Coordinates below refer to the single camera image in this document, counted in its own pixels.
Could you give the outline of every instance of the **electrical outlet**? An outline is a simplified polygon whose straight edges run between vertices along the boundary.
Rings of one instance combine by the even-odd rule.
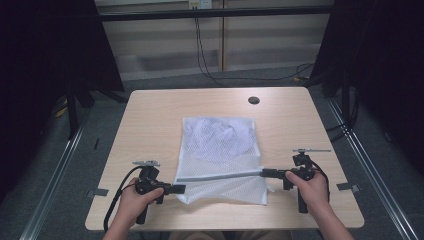
[[[200,9],[212,9],[212,0],[199,0]]]
[[[199,0],[189,0],[188,1],[188,9],[200,9],[200,1]]]

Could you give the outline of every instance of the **black cable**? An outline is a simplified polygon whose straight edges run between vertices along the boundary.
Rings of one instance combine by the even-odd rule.
[[[347,128],[347,129],[343,129],[342,132],[340,132],[339,134],[334,136],[330,140],[331,142],[335,142],[338,139],[342,138],[345,134],[349,133],[350,130],[353,128],[353,126],[356,124],[356,122],[358,120],[359,99],[360,99],[359,93],[358,93],[358,91],[355,90],[355,102],[354,102],[353,109],[352,109],[352,112],[351,112],[350,117],[349,117],[349,121],[342,123],[338,126],[326,129],[327,132],[330,132],[330,131],[333,131],[333,130],[338,129],[340,127]]]
[[[330,181],[328,180],[328,176],[327,174],[325,174],[325,172],[321,169],[321,167],[314,162],[313,160],[310,160],[312,165],[314,165],[316,167],[316,170],[318,170],[322,176],[325,178],[325,182],[327,183],[327,193],[328,193],[328,201],[330,201]]]
[[[125,189],[125,188],[127,188],[128,186],[127,186],[127,187],[125,187],[124,189],[122,189],[122,187],[124,186],[124,184],[125,184],[125,182],[127,181],[128,177],[129,177],[129,176],[130,176],[130,175],[131,175],[131,174],[132,174],[135,170],[137,170],[137,169],[141,169],[141,168],[142,168],[142,166],[137,166],[137,167],[135,167],[135,168],[131,169],[131,171],[129,171],[129,172],[128,172],[128,174],[124,177],[124,180],[122,180],[121,185],[119,185],[118,190],[116,190],[115,197],[113,197],[112,203],[110,204],[109,209],[107,210],[107,213],[106,213],[105,219],[104,219],[104,221],[103,221],[103,229],[104,229],[105,233],[106,233],[106,232],[107,232],[107,230],[109,229],[109,218],[110,218],[110,215],[112,215],[112,212],[113,212],[113,209],[115,208],[116,202],[118,201],[119,197],[121,196],[122,191],[124,191],[124,189]]]
[[[213,80],[217,85],[223,86],[223,87],[228,87],[222,83],[217,82],[216,80],[258,80],[258,81],[278,81],[278,80],[284,80],[287,78],[292,78],[292,77],[296,77],[299,76],[300,73],[306,71],[308,68],[310,68],[311,66],[314,65],[314,63],[304,63],[301,64],[299,66],[297,66],[296,68],[296,73],[285,76],[285,77],[280,77],[280,78],[244,78],[244,77],[213,77],[212,74],[209,72],[209,69],[207,67],[206,64],[206,60],[205,60],[205,55],[204,55],[204,51],[203,51],[203,44],[202,44],[202,39],[201,39],[201,35],[200,35],[200,25],[199,25],[199,19],[195,18],[195,23],[196,23],[196,38],[197,38],[197,63],[199,65],[200,71],[202,72],[202,74]],[[206,72],[203,71],[203,68],[200,64],[200,54],[202,55],[203,58],[203,64],[205,66],[205,70]],[[303,68],[302,70],[299,70],[299,68],[301,66],[305,66],[307,65],[305,68]]]
[[[300,64],[299,66],[296,67],[296,76],[293,79],[299,81],[297,86],[303,86],[305,80],[309,80],[309,77],[302,77],[302,76],[300,76],[300,73],[305,71],[306,69],[314,66],[314,65],[315,65],[315,63],[303,63],[303,64]],[[302,70],[299,70],[299,68],[302,67],[302,66],[306,66],[306,67]]]
[[[122,192],[123,192],[125,189],[127,189],[127,188],[129,188],[129,187],[131,187],[131,186],[135,186],[135,185],[137,185],[137,183],[134,183],[134,184],[128,184],[126,187],[124,187],[124,189],[122,189]]]

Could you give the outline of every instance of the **black tape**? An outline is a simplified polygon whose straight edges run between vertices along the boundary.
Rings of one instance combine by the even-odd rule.
[[[339,191],[352,190],[352,192],[358,192],[362,190],[358,184],[352,185],[350,183],[339,183],[337,184]]]
[[[95,190],[88,191],[86,197],[88,197],[88,198],[94,198],[94,196],[106,197],[108,192],[109,192],[109,190],[107,190],[107,189],[97,188]]]

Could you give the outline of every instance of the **table hole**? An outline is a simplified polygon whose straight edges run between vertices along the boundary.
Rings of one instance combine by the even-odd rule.
[[[249,103],[250,103],[250,104],[256,105],[256,104],[258,104],[261,100],[260,100],[258,97],[254,97],[254,96],[252,96],[252,97],[250,97],[250,98],[248,99],[248,101],[249,101]]]

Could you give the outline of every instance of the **handheld controller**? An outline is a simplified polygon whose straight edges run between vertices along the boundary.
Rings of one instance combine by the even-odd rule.
[[[293,162],[296,165],[296,167],[299,168],[292,168],[290,170],[279,170],[279,169],[269,169],[265,168],[262,170],[262,173],[260,176],[267,177],[267,178],[278,178],[283,180],[283,189],[284,190],[290,190],[293,189],[293,183],[290,182],[286,178],[286,172],[291,171],[292,173],[296,174],[298,177],[302,178],[305,181],[311,180],[315,176],[315,169],[313,168],[314,165],[319,169],[319,171],[322,172],[321,168],[319,168],[318,165],[316,165],[309,155],[305,155],[305,152],[311,152],[311,151],[329,151],[329,150],[312,150],[312,149],[293,149],[293,151],[299,152],[298,155],[293,156]],[[323,175],[326,178],[327,185],[328,185],[328,178],[323,173]],[[302,195],[300,194],[299,189],[297,190],[297,202],[298,202],[298,209],[299,213],[308,213],[308,206],[305,203],[305,200],[303,199]]]
[[[155,166],[159,166],[157,162],[148,161],[144,164],[145,165],[141,167],[141,172],[135,187],[135,190],[138,194],[144,195],[148,192],[155,190],[156,188],[163,188],[163,194],[155,199],[156,204],[162,204],[165,195],[183,194],[185,192],[186,185],[172,185],[170,183],[160,182],[156,180],[156,177],[159,175],[159,170],[155,168]],[[148,206],[146,206],[143,212],[137,217],[137,224],[145,223],[147,208]]]

